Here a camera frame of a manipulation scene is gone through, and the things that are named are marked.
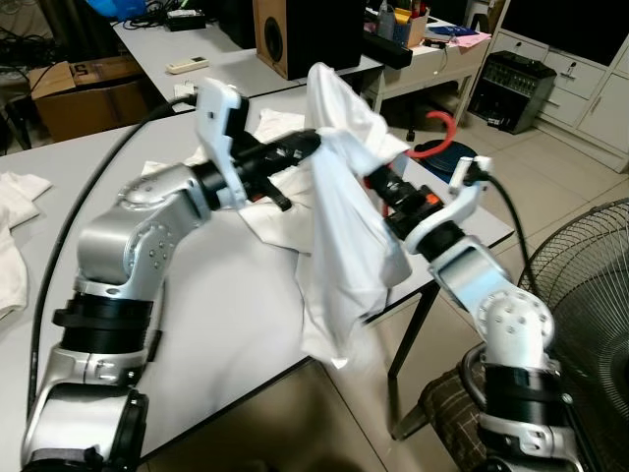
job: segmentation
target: speaker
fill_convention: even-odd
[[[254,0],[257,56],[285,79],[361,62],[365,0]]]

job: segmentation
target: plaid fabric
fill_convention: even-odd
[[[475,366],[473,373],[481,385],[482,367]],[[480,411],[463,387],[458,369],[430,382],[419,405],[462,472],[472,472],[483,463],[486,450],[477,434]]]

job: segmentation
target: red cable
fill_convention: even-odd
[[[426,159],[427,157],[431,157],[432,155],[443,152],[448,146],[450,146],[452,140],[454,139],[454,135],[456,134],[456,124],[454,123],[454,118],[452,118],[452,115],[450,115],[449,113],[446,113],[444,111],[431,111],[427,113],[426,117],[437,118],[445,124],[445,139],[442,143],[439,143],[437,146],[431,147],[427,150],[407,150],[405,154],[414,160]],[[384,205],[382,207],[382,216],[387,217],[388,215],[389,207],[387,205]]]

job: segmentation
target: bottle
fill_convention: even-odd
[[[395,28],[395,13],[389,7],[386,0],[382,0],[380,9],[377,13],[377,35],[384,39],[393,39],[393,30]]]

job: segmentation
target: fan grille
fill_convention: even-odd
[[[585,434],[604,470],[629,471],[629,199],[565,225],[531,265]],[[531,289],[524,274],[520,286]]]

